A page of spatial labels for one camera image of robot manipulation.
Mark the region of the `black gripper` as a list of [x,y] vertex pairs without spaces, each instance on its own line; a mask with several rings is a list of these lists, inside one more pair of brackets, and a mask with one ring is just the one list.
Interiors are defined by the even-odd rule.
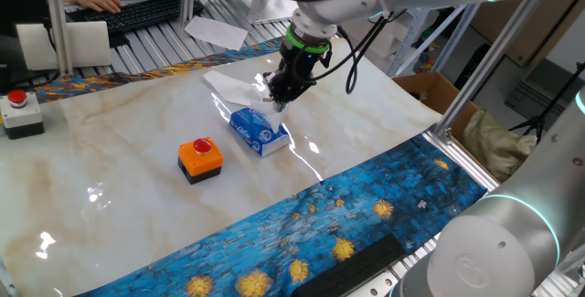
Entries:
[[280,48],[282,56],[273,75],[267,77],[267,86],[274,111],[284,112],[289,102],[295,101],[316,84],[312,76],[314,65],[321,61],[329,66],[331,43],[321,42],[308,47],[297,47],[285,40]]

